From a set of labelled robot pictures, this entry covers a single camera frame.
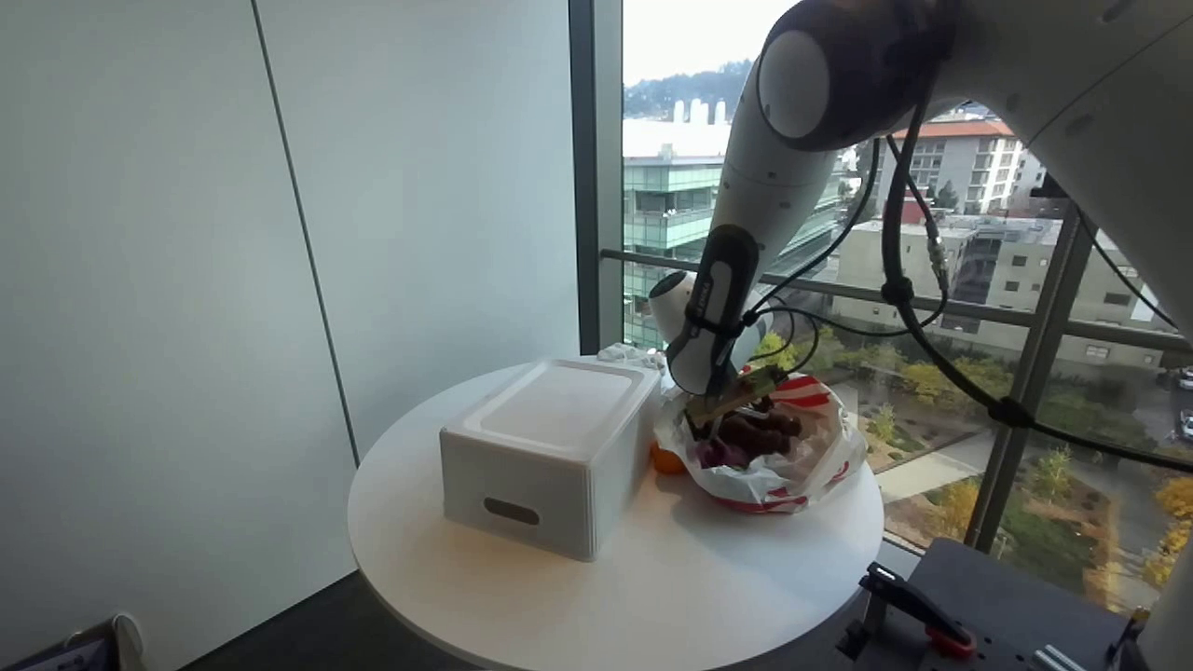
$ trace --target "white box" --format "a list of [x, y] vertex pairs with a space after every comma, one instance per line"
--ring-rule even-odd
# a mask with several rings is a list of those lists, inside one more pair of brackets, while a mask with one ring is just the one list
[[555, 359], [438, 433], [445, 515], [574, 558], [622, 519], [660, 372]]

